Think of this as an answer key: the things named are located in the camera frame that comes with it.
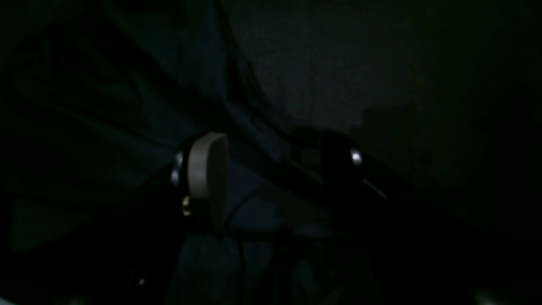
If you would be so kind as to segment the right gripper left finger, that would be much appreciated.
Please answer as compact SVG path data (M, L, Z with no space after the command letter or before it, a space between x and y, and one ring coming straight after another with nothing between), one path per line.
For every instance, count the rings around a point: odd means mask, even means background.
M224 133L200 133L178 146L170 181L182 218L202 233L224 227L229 142Z

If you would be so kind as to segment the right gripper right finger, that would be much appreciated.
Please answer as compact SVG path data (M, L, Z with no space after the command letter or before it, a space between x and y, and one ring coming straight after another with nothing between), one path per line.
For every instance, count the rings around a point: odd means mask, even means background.
M410 205L420 199L413 185L354 139L323 136L322 171L337 227L366 237L413 234L424 227L423 217Z

